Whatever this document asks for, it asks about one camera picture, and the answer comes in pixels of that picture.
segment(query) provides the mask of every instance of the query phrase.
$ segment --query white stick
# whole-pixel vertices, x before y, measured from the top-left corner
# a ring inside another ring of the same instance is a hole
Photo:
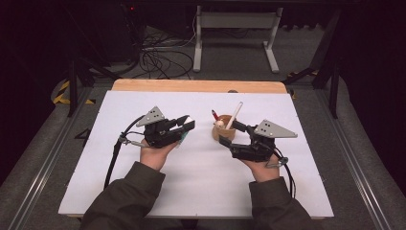
[[[236,111],[234,111],[233,116],[230,119],[230,122],[227,124],[226,129],[230,129],[231,125],[233,124],[233,121],[236,119],[237,114],[239,113],[239,110],[242,107],[242,102],[240,102],[236,108]]]

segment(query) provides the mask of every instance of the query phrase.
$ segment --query gray carpet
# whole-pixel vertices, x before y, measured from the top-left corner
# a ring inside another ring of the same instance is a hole
[[[274,44],[274,53],[281,72],[272,74],[266,55],[261,47],[263,37],[268,32],[253,31],[243,39],[236,39],[224,33],[207,33],[203,40],[203,60],[199,73],[190,72],[195,80],[236,80],[236,81],[281,81],[287,73],[305,69],[311,61],[323,31],[320,29],[293,30],[280,29]],[[193,55],[192,44],[179,48],[179,51]],[[185,66],[188,60],[171,56]],[[175,75],[180,69],[169,69]],[[128,78],[141,73],[139,67],[126,74]],[[363,197],[360,195],[351,171],[343,157],[333,128],[323,110],[325,102],[320,101],[317,93],[309,86],[313,77],[299,80],[289,88],[294,89],[293,100],[304,128],[310,149],[312,150],[320,175],[330,200],[334,218],[315,220],[319,229],[353,230],[375,229],[371,215]],[[68,183],[81,155],[83,140],[75,136],[91,128],[106,90],[113,81],[97,79],[89,99],[96,99],[95,104],[85,104],[79,112],[67,141],[61,149],[60,156],[52,170],[40,197],[35,203],[24,229],[78,229],[79,221],[57,213],[66,184]],[[45,161],[54,141],[66,121],[69,105],[58,104],[42,129],[21,157],[9,178],[0,188],[0,229],[8,229],[12,218],[23,201],[25,194]],[[388,222],[393,229],[406,229],[406,199],[396,187],[394,181],[383,167],[378,155],[369,142],[360,125],[351,104],[347,87],[341,81],[338,100],[339,122],[346,133],[356,158],[371,182],[376,199],[381,204]],[[202,219],[197,229],[252,229],[251,219]],[[145,229],[182,229],[177,219],[152,219],[144,221]]]

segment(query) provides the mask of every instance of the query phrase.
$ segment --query jacket sleeve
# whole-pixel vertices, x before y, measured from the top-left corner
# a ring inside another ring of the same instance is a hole
[[[93,201],[80,229],[141,229],[164,179],[164,174],[135,162],[125,178],[113,181]]]
[[[283,177],[249,186],[256,229],[315,229],[305,208],[290,196]]]

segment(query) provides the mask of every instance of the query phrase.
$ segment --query human hand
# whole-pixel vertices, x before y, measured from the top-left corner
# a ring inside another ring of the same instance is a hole
[[[173,148],[176,147],[178,142],[172,143],[168,146],[162,147],[160,149],[152,148],[148,146],[148,143],[145,139],[141,141],[142,144],[146,145],[141,147],[140,150],[140,163],[156,170],[160,171],[164,167],[165,162],[167,161],[167,156]]]
[[[254,162],[248,160],[241,160],[251,172],[255,180],[260,183],[267,180],[277,179],[280,177],[279,167],[276,168],[266,168],[267,164],[278,164],[278,157],[275,154],[272,154],[269,163],[268,162]]]

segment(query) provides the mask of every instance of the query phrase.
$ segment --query pencil holder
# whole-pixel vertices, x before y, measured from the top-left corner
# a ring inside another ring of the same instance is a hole
[[[224,123],[224,127],[217,126],[215,123],[212,129],[212,136],[213,138],[218,141],[218,136],[221,135],[223,137],[227,137],[230,141],[233,141],[236,137],[236,129],[233,126],[230,129],[226,129],[225,127],[230,122],[231,116],[230,115],[221,115],[218,117],[218,121],[222,121]]]

